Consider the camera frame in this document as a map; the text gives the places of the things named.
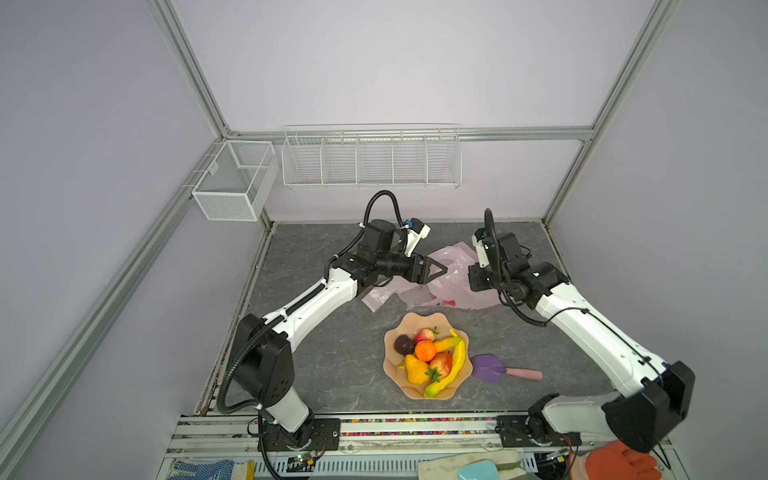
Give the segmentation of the orange tangerine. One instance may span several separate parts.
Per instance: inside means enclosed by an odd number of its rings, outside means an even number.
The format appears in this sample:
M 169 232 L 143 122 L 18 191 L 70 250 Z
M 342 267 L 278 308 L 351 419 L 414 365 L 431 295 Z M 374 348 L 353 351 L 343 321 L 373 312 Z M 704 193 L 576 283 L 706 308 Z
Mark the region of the orange tangerine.
M 431 362 L 437 355 L 437 349 L 434 342 L 430 340 L 422 340 L 418 342 L 414 347 L 414 355 L 422 362 Z

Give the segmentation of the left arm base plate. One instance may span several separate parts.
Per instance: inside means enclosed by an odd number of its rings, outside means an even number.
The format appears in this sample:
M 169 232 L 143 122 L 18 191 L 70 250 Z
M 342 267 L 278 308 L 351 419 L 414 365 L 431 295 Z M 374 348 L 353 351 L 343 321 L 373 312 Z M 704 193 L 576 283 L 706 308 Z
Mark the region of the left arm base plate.
M 277 451 L 336 451 L 341 439 L 339 418 L 314 418 L 312 415 L 295 432 L 279 424 L 266 422 L 260 437 L 268 452 Z

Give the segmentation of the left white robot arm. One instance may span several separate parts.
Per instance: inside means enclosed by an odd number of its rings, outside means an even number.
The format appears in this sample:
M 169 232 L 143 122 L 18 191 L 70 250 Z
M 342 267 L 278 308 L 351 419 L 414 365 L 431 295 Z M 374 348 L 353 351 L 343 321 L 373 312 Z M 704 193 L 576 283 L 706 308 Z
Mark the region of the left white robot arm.
M 398 224 L 366 220 L 353 241 L 326 263 L 323 277 L 283 307 L 242 318 L 216 400 L 228 415 L 254 408 L 284 432 L 298 434 L 312 411 L 293 387 L 293 352 L 339 307 L 359 294 L 400 277 L 426 285 L 447 272 L 440 262 L 416 252 L 430 227 L 413 218 Z

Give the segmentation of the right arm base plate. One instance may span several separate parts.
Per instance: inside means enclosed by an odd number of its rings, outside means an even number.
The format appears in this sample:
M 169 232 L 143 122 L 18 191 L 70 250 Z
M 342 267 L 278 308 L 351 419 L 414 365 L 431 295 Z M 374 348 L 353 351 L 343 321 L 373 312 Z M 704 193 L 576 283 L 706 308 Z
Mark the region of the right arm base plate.
M 582 445 L 579 433 L 558 433 L 542 418 L 527 414 L 499 415 L 494 431 L 505 448 L 572 447 Z

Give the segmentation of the pink plastic bag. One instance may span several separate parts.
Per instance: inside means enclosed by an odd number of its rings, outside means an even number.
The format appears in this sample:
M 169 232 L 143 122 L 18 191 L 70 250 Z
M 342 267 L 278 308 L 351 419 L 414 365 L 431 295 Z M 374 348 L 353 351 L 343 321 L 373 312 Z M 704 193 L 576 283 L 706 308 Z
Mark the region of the pink plastic bag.
M 465 242 L 443 247 L 430 254 L 447 267 L 447 272 L 427 285 L 419 285 L 396 277 L 388 285 L 373 288 L 362 302 L 372 311 L 377 311 L 390 298 L 397 296 L 407 305 L 414 307 L 442 306 L 464 310 L 482 310 L 500 305 L 495 290 L 474 292 L 470 289 L 468 269 L 478 258 Z

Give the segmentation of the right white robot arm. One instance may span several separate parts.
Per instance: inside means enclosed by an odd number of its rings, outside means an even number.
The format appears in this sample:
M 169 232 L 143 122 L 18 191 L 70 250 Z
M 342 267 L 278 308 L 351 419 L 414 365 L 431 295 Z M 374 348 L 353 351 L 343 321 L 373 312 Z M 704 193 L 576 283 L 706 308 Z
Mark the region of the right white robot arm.
M 550 394 L 528 410 L 525 431 L 544 445 L 563 434 L 612 436 L 630 449 L 649 453 L 688 416 L 694 372 L 669 363 L 635 342 L 602 315 L 556 266 L 532 264 L 513 234 L 498 237 L 490 227 L 475 231 L 478 256 L 468 270 L 474 291 L 495 290 L 503 304 L 535 317 L 526 323 L 554 326 L 604 372 L 609 393 L 567 397 Z

